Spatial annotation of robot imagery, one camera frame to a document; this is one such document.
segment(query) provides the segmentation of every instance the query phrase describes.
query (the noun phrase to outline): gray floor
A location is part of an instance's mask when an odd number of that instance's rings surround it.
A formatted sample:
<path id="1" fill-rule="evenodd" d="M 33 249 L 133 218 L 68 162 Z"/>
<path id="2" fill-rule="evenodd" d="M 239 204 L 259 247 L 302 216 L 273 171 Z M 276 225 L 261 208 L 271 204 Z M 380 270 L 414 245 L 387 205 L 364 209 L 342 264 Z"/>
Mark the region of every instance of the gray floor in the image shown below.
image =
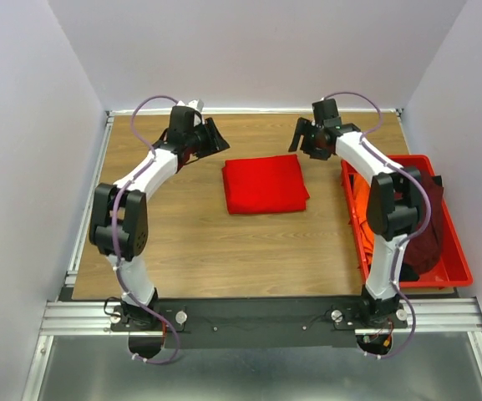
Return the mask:
<path id="1" fill-rule="evenodd" d="M 131 361 L 126 341 L 56 338 L 40 399 L 482 400 L 466 333 L 417 334 L 384 361 L 350 348 L 212 349 L 184 351 L 179 362 L 159 367 Z"/>

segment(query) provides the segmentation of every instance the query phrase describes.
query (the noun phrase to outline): wooden tabletop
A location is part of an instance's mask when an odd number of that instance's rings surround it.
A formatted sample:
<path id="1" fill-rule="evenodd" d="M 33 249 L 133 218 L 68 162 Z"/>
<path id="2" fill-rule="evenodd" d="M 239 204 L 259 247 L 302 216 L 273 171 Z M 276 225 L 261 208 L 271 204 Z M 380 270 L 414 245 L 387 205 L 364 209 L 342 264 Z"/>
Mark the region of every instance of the wooden tabletop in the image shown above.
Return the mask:
<path id="1" fill-rule="evenodd" d="M 157 190 L 148 204 L 150 238 L 144 255 L 161 297 L 358 294 L 363 281 L 338 157 L 320 161 L 298 153 L 311 196 L 306 211 L 258 216 L 227 213 L 224 160 L 284 155 L 298 117 L 214 116 L 231 148 L 186 166 Z M 168 125 L 168 118 L 140 116 L 137 128 L 153 141 Z M 342 119 L 361 129 L 377 123 L 374 113 L 343 114 Z M 383 127 L 369 139 L 385 154 L 408 153 L 395 114 L 385 114 Z M 145 156 L 146 148 L 129 130 L 129 117 L 116 117 L 100 181 L 116 181 Z M 113 271 L 87 240 L 74 299 L 110 296 L 119 296 Z"/>

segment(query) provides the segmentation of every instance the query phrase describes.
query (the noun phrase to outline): folded red cloth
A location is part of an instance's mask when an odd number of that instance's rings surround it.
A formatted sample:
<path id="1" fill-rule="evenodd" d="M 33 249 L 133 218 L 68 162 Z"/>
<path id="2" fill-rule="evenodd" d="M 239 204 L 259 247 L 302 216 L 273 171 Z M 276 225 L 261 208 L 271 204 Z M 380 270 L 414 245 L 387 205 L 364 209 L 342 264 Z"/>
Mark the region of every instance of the folded red cloth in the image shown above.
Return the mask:
<path id="1" fill-rule="evenodd" d="M 231 215 L 306 210 L 309 194 L 296 155 L 226 160 L 222 175 Z"/>

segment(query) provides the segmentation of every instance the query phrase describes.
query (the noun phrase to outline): red plastic container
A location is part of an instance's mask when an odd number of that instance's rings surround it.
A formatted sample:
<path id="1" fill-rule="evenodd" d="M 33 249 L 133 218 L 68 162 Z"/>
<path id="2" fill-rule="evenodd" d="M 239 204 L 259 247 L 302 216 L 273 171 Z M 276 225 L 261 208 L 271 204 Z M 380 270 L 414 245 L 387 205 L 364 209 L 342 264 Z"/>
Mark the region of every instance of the red plastic container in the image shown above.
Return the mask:
<path id="1" fill-rule="evenodd" d="M 426 170 L 431 175 L 434 175 L 434 169 L 430 164 L 430 160 L 424 155 L 398 155 L 389 156 L 389 158 L 403 166 L 414 165 L 420 170 Z M 356 216 L 356 206 L 354 204 L 352 191 L 353 174 L 356 173 L 356 170 L 344 160 L 341 161 L 341 167 L 342 186 L 344 187 L 347 198 L 350 224 L 352 225 L 356 250 L 358 251 L 358 259 L 360 261 L 359 269 L 361 270 L 363 280 L 367 281 L 368 264 L 361 242 L 359 222 Z M 400 286 L 402 288 L 445 288 L 466 287 L 472 283 L 473 276 L 465 260 L 461 245 L 459 244 L 454 225 L 450 220 L 449 209 L 443 201 L 443 252 L 441 259 L 430 272 L 422 274 L 417 282 L 401 282 Z"/>

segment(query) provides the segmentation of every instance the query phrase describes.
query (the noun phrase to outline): white wall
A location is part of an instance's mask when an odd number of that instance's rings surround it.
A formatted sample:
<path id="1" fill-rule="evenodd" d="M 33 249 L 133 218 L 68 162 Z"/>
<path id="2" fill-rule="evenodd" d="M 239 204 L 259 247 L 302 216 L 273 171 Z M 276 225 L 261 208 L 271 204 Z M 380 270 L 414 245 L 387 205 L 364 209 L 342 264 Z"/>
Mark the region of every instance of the white wall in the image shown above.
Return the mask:
<path id="1" fill-rule="evenodd" d="M 0 1 L 0 401 L 21 399 L 105 114 L 45 0 Z"/>
<path id="2" fill-rule="evenodd" d="M 150 94 L 308 107 L 344 89 L 394 108 L 408 102 L 465 0 L 49 2 L 106 109 L 133 109 Z"/>
<path id="3" fill-rule="evenodd" d="M 482 307 L 482 0 L 469 0 L 403 114 L 413 152 L 444 177 L 445 199 Z"/>

